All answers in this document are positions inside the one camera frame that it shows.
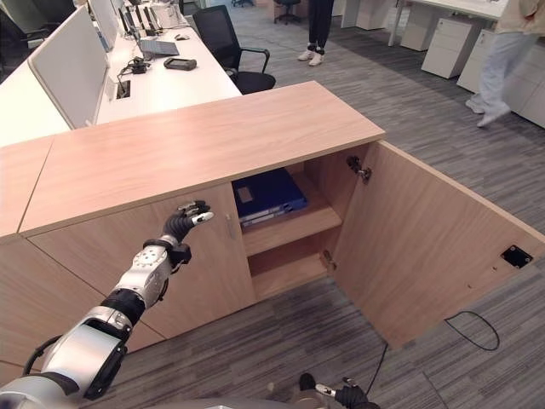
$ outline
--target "white desk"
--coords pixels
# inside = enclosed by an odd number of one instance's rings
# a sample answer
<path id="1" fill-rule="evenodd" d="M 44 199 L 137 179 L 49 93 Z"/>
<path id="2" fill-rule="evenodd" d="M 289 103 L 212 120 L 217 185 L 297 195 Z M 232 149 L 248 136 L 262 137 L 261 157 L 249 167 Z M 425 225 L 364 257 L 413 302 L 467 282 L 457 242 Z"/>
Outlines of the white desk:
<path id="1" fill-rule="evenodd" d="M 70 130 L 25 60 L 0 85 L 0 147 Z"/>
<path id="2" fill-rule="evenodd" d="M 174 41 L 177 33 L 190 37 L 176 42 L 180 57 L 194 58 L 198 67 L 190 72 L 167 70 L 163 66 L 164 59 L 157 59 L 147 73 L 123 76 L 124 80 L 131 80 L 131 96 L 113 101 L 103 96 L 97 124 L 240 95 L 192 28 L 168 30 L 160 39 Z M 140 55 L 135 41 L 118 36 L 109 54 L 109 77 L 117 81 L 121 68 L 135 55 Z M 70 130 L 27 61 L 0 84 L 0 127 L 0 146 Z"/>
<path id="3" fill-rule="evenodd" d="M 174 41 L 178 33 L 186 34 L 189 39 L 175 41 L 180 51 L 177 58 L 195 59 L 197 68 L 188 72 L 168 70 L 163 66 L 166 58 L 158 58 L 151 61 L 152 66 L 145 74 L 124 75 L 122 80 L 130 80 L 130 97 L 120 100 L 114 97 L 109 101 L 104 95 L 97 124 L 240 95 L 238 88 L 192 28 L 168 30 L 158 39 Z M 108 76 L 117 82 L 118 73 L 136 55 L 141 56 L 141 52 L 135 41 L 118 37 L 110 54 Z"/>
<path id="4" fill-rule="evenodd" d="M 413 3 L 420 3 L 430 7 L 448 9 L 458 13 L 469 14 L 475 17 L 481 17 L 487 20 L 499 20 L 502 16 L 507 0 L 497 2 L 488 2 L 487 0 L 413 0 Z M 398 10 L 390 34 L 388 45 L 392 46 L 398 30 L 399 18 L 403 10 L 405 0 L 398 0 Z"/>

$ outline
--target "person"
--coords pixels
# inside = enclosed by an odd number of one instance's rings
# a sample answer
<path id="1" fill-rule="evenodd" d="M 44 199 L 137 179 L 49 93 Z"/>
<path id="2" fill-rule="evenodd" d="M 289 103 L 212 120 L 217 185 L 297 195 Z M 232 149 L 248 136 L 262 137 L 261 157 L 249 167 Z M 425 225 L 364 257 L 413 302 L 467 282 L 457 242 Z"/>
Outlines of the person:
<path id="1" fill-rule="evenodd" d="M 308 45 L 297 60 L 310 60 L 309 66 L 319 66 L 324 62 L 324 47 L 330 35 L 332 13 L 333 0 L 308 0 Z"/>
<path id="2" fill-rule="evenodd" d="M 483 65 L 479 93 L 466 101 L 473 112 L 484 114 L 477 126 L 486 126 L 511 112 L 502 99 L 505 78 L 542 35 L 545 35 L 545 0 L 509 0 Z"/>

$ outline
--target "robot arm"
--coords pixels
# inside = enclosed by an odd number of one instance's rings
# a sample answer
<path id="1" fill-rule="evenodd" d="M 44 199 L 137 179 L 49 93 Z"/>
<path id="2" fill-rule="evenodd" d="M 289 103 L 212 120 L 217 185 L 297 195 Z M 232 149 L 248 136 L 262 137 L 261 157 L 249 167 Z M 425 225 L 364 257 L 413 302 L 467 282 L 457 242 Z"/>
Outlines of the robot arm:
<path id="1" fill-rule="evenodd" d="M 63 335 L 45 358 L 41 373 L 15 379 L 0 389 L 0 407 L 74 408 L 100 398 L 127 353 L 134 326 L 167 291 L 169 277 L 191 260 L 182 240 L 214 214 L 204 201 L 179 207 L 163 235 L 144 243 L 112 293 Z"/>

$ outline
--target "shoe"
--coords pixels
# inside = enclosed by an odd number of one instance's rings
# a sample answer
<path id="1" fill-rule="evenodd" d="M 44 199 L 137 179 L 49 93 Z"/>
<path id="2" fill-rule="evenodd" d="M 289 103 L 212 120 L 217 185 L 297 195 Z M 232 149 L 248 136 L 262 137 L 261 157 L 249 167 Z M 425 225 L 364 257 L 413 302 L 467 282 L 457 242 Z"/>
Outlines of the shoe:
<path id="1" fill-rule="evenodd" d="M 309 66 L 319 66 L 324 62 L 324 55 L 319 53 L 314 53 L 314 57 L 308 63 Z"/>
<path id="2" fill-rule="evenodd" d="M 510 112 L 511 112 L 511 108 L 509 108 L 507 104 L 505 104 L 500 109 L 497 109 L 495 112 L 486 112 L 484 117 L 477 124 L 477 126 L 479 128 L 482 128 L 488 124 L 491 124 L 498 118 L 501 118 L 503 115 L 507 115 Z"/>
<path id="3" fill-rule="evenodd" d="M 303 53 L 301 53 L 297 60 L 299 61 L 308 61 L 311 60 L 314 57 L 314 51 L 311 51 L 310 49 L 306 49 Z"/>
<path id="4" fill-rule="evenodd" d="M 479 104 L 471 100 L 466 101 L 466 107 L 471 109 L 473 113 L 479 113 L 479 114 L 485 113 L 485 109 L 482 106 L 480 106 Z"/>
<path id="5" fill-rule="evenodd" d="M 299 377 L 299 390 L 309 390 L 316 388 L 314 377 L 306 372 Z"/>

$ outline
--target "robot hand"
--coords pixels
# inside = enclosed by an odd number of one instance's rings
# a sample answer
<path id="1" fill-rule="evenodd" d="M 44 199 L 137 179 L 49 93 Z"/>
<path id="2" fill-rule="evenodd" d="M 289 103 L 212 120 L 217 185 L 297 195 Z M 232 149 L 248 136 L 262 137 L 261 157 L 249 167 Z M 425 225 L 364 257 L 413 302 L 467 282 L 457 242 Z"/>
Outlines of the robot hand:
<path id="1" fill-rule="evenodd" d="M 165 222 L 163 234 L 169 235 L 180 243 L 189 231 L 198 224 L 214 217 L 203 200 L 196 200 L 178 207 L 174 214 Z"/>
<path id="2" fill-rule="evenodd" d="M 347 386 L 334 390 L 321 383 L 316 384 L 316 390 L 321 394 L 332 396 L 347 409 L 381 409 L 376 403 L 369 402 L 365 392 L 349 377 L 342 379 Z"/>
<path id="3" fill-rule="evenodd" d="M 343 386 L 335 391 L 335 400 L 348 409 L 371 409 L 365 392 L 357 385 Z"/>

